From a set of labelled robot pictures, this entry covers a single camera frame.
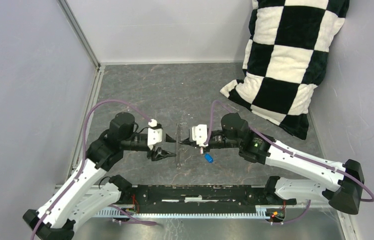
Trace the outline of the blue plastic key tag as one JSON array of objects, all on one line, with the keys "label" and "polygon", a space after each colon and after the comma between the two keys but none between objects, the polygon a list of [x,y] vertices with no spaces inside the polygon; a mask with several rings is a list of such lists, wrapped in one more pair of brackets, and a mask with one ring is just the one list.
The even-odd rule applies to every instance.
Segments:
[{"label": "blue plastic key tag", "polygon": [[204,154],[204,158],[208,163],[214,162],[214,159],[208,153]]}]

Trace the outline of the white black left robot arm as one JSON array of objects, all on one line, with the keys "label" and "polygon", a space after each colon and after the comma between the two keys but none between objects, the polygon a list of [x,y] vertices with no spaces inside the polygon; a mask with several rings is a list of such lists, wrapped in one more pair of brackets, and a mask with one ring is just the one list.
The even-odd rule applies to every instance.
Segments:
[{"label": "white black left robot arm", "polygon": [[131,185],[120,176],[112,177],[101,190],[85,198],[85,194],[119,160],[125,151],[146,152],[148,159],[158,161],[175,156],[158,147],[159,143],[176,140],[164,134],[161,124],[152,119],[147,133],[138,133],[135,117],[118,113],[109,128],[93,141],[74,173],[58,192],[37,210],[29,209],[23,220],[41,240],[70,240],[90,218],[109,205],[131,200]]}]

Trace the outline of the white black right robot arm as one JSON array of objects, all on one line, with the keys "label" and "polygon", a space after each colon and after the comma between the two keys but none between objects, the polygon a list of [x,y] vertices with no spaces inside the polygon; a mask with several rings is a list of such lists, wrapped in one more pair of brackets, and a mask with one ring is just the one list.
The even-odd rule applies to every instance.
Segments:
[{"label": "white black right robot arm", "polygon": [[263,191],[265,201],[270,204],[280,200],[316,200],[346,214],[359,213],[365,179],[358,161],[332,161],[296,150],[252,130],[237,113],[222,117],[221,130],[209,132],[205,124],[191,127],[189,137],[180,143],[199,148],[202,154],[212,149],[237,148],[239,156],[248,162],[302,176],[301,179],[271,177]]}]

